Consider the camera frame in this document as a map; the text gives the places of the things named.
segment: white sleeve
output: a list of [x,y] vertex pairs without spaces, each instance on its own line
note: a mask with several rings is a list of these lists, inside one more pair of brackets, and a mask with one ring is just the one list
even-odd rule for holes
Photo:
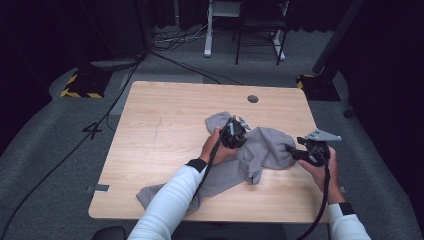
[[371,239],[365,227],[354,214],[350,203],[331,204],[330,213],[331,237],[334,240],[366,240]]
[[202,161],[200,165],[197,162],[196,167],[191,166],[190,162],[155,195],[132,230],[129,240],[171,239],[205,174],[205,162]]

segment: wooden table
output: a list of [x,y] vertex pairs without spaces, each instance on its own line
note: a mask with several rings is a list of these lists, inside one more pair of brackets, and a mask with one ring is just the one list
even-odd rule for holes
[[[249,95],[259,102],[250,103]],[[316,129],[300,89],[135,82],[99,179],[110,185],[109,191],[95,192],[90,216],[138,219],[144,209],[136,194],[166,183],[198,157],[210,135],[205,119],[222,111],[242,116],[252,129],[275,128],[293,138]],[[286,170],[264,169],[257,185],[242,183],[205,198],[185,220],[312,222],[321,200],[310,174],[294,164]],[[328,221],[327,213],[321,221]]]

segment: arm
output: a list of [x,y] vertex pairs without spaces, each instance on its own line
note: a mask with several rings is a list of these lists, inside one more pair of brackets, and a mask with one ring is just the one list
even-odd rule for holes
[[[324,191],[324,166],[314,167],[303,160],[299,160],[298,163],[311,173],[319,189]],[[351,204],[346,201],[345,196],[340,191],[336,151],[333,148],[330,148],[329,169],[331,178],[328,189],[328,211],[330,213],[332,238],[335,240],[371,239],[354,213]]]
[[[208,137],[198,159],[184,165],[155,195],[132,230],[129,240],[171,239],[175,228],[187,212],[193,195],[205,174],[212,149],[219,138],[219,128]],[[234,155],[235,149],[219,146],[214,164]]]

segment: gray carpet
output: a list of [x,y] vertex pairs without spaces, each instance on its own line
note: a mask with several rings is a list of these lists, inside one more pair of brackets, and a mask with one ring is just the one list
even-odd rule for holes
[[[205,74],[222,84],[238,81],[244,85],[296,87],[296,76],[311,73],[331,37],[331,33],[291,32],[285,47],[286,60],[280,66],[275,66],[276,57],[271,48],[242,49],[240,63],[235,66],[236,46],[231,35],[225,31],[214,35],[211,58],[203,57],[203,39],[160,54],[205,69],[208,71]],[[128,70],[112,75],[104,99],[59,97],[72,73],[73,69],[52,84],[53,101],[22,128],[0,158],[0,229],[26,193],[84,138],[86,133],[81,130],[106,113]],[[150,54],[135,74],[198,73]],[[215,80],[204,77],[206,84],[216,84]],[[318,128],[343,138],[342,142],[332,145],[338,151],[339,178],[348,190],[347,198],[373,239],[422,239],[408,197],[361,124],[356,118],[343,117],[348,107],[343,77],[336,76],[334,83],[341,102],[316,101],[309,105]],[[109,116],[112,129],[116,128],[119,118],[119,115]],[[134,220],[96,220],[88,215],[92,195],[86,193],[86,189],[97,183],[114,136],[106,121],[101,123],[100,129],[102,132],[97,133],[94,140],[86,140],[27,199],[5,239],[91,239],[100,228],[113,225],[124,226],[128,233],[131,231]],[[309,227],[307,224],[284,226],[288,239],[295,239]],[[308,239],[327,239],[326,225],[319,225]]]

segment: chair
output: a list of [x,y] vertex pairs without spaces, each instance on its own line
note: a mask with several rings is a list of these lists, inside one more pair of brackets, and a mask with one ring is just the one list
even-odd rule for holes
[[[238,33],[236,65],[238,64],[241,46],[270,46],[271,44],[274,44],[276,47],[280,48],[276,65],[280,64],[284,42],[286,40],[287,32],[289,31],[289,27],[287,25],[287,16],[289,11],[287,10],[284,14],[283,6],[285,4],[283,4],[283,2],[286,1],[244,0],[241,3],[239,26],[236,30]],[[274,41],[274,37],[277,33],[279,33],[279,31],[284,32],[281,43],[279,39]],[[269,37],[269,42],[266,44],[243,43],[242,35],[245,32],[272,32],[273,34]]]
[[121,226],[107,227],[97,231],[91,240],[125,240],[125,229]]

